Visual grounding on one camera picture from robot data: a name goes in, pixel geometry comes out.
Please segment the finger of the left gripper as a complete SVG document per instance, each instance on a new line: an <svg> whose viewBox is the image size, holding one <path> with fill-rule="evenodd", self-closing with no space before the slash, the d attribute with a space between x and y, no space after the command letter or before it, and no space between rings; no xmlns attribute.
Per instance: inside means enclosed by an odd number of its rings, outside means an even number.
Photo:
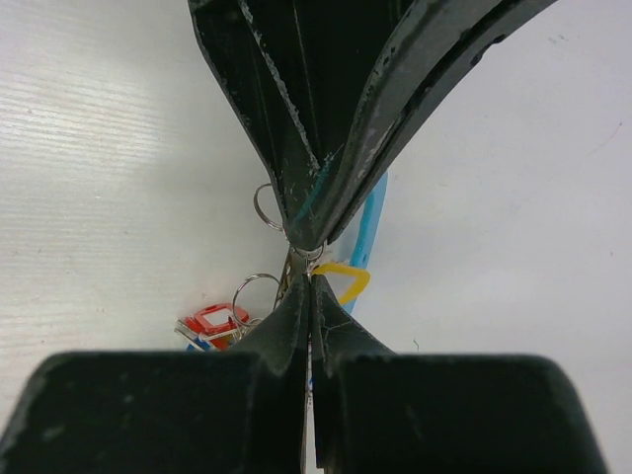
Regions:
<svg viewBox="0 0 632 474"><path fill-rule="evenodd" d="M415 1L372 67L343 151L305 204L305 244L340 236L404 146L485 52L547 1Z"/></svg>
<svg viewBox="0 0 632 474"><path fill-rule="evenodd" d="M271 178L295 247L329 240L385 127L368 97L406 1L193 1L199 48Z"/></svg>

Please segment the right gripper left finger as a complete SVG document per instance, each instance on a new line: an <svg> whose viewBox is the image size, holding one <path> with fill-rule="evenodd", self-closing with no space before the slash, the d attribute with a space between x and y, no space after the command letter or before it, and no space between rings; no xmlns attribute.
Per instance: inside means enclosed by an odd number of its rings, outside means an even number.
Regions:
<svg viewBox="0 0 632 474"><path fill-rule="evenodd" d="M229 389L238 400L239 467L305 467L309 282L296 276L252 333L225 355L244 373Z"/></svg>

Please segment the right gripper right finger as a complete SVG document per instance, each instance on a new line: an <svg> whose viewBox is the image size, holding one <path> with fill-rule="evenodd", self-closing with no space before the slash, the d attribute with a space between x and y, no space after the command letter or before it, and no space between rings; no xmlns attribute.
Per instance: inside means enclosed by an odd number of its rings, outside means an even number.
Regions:
<svg viewBox="0 0 632 474"><path fill-rule="evenodd" d="M310 322L317 466L347 469L368 407L361 364L394 352L343 308L324 276L310 280Z"/></svg>

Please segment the yellow key tag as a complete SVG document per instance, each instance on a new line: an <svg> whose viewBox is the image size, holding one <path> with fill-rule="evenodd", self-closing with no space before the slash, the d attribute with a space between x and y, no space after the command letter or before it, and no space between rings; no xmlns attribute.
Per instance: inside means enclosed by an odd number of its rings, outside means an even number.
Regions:
<svg viewBox="0 0 632 474"><path fill-rule="evenodd" d="M316 267L311 274L323 276L333 285L334 293L341 305L355 302L371 279L368 270L338 262L322 264Z"/></svg>

